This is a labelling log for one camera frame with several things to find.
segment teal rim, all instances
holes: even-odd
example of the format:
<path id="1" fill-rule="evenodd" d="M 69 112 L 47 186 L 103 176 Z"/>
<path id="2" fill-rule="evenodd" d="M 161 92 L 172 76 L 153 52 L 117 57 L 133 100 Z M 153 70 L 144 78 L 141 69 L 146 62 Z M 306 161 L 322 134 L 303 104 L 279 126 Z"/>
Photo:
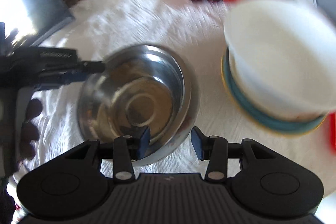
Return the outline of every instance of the teal rim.
<path id="1" fill-rule="evenodd" d="M 224 79 L 227 88 L 237 103 L 258 123 L 261 125 L 284 134 L 302 134 L 308 131 L 314 130 L 324 120 L 325 116 L 319 116 L 318 118 L 309 122 L 288 122 L 278 120 L 271 117 L 264 112 L 257 109 L 251 101 L 240 91 L 238 85 L 234 81 L 230 64 L 229 64 L 229 49 L 226 50 L 226 56 L 223 58 L 223 71 Z"/>

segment metal screw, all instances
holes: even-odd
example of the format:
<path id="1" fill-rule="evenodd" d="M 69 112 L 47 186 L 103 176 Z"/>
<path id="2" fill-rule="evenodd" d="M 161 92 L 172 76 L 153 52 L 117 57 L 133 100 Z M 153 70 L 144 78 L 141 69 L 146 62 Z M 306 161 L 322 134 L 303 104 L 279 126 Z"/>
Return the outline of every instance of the metal screw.
<path id="1" fill-rule="evenodd" d="M 115 174 L 115 177 L 120 180 L 127 180 L 132 177 L 132 174 L 127 171 L 121 171 Z"/>
<path id="2" fill-rule="evenodd" d="M 221 180 L 224 177 L 225 177 L 224 174 L 218 171 L 213 171 L 208 174 L 208 178 L 213 179 L 213 180 Z"/>

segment stainless steel bowl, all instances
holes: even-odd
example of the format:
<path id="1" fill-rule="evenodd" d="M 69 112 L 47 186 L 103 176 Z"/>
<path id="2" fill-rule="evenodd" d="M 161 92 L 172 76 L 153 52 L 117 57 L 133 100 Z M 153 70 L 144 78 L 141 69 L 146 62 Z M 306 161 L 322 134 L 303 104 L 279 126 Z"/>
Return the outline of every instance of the stainless steel bowl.
<path id="1" fill-rule="evenodd" d="M 148 165 L 169 155 L 189 133 L 187 114 L 194 122 L 198 109 L 197 87 L 194 109 L 189 109 L 195 79 L 188 66 L 173 51 L 149 45 L 125 48 L 105 63 L 105 72 L 90 76 L 81 90 L 78 121 L 83 138 L 110 142 L 149 126 L 146 157 L 133 165 Z"/>

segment white textured cloth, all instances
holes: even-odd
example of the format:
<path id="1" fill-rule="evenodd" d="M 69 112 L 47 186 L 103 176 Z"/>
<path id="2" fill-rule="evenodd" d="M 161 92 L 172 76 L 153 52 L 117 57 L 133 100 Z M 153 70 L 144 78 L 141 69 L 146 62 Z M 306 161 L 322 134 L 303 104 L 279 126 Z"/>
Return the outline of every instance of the white textured cloth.
<path id="1" fill-rule="evenodd" d="M 252 138 L 312 170 L 321 179 L 328 195 L 336 190 L 336 156 L 329 148 L 328 128 L 287 138 L 268 133 L 244 117 L 230 101 L 221 80 L 221 56 L 225 41 L 224 3 L 191 3 L 189 0 L 83 0 L 73 9 L 76 20 L 58 31 L 43 46 L 76 48 L 84 60 L 101 60 L 106 55 L 136 43 L 161 44 L 175 50 L 193 65 L 201 94 L 195 125 L 206 135 L 220 135 L 229 142 Z M 27 162 L 29 169 L 53 159 L 80 144 L 76 103 L 81 84 L 36 93 L 44 110 L 35 120 L 41 132 L 37 155 Z M 171 155 L 136 172 L 204 175 L 207 162 L 200 162 L 190 137 Z M 229 160 L 228 175 L 239 170 Z M 112 175 L 104 161 L 101 171 Z"/>

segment white bowl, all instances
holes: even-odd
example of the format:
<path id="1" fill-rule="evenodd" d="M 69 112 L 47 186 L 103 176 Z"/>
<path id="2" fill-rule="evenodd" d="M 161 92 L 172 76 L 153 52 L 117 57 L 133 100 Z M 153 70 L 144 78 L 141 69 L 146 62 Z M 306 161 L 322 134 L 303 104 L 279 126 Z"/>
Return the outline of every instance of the white bowl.
<path id="1" fill-rule="evenodd" d="M 336 109 L 336 29 L 315 8 L 240 0 L 224 28 L 235 80 L 257 106 L 284 119 Z"/>

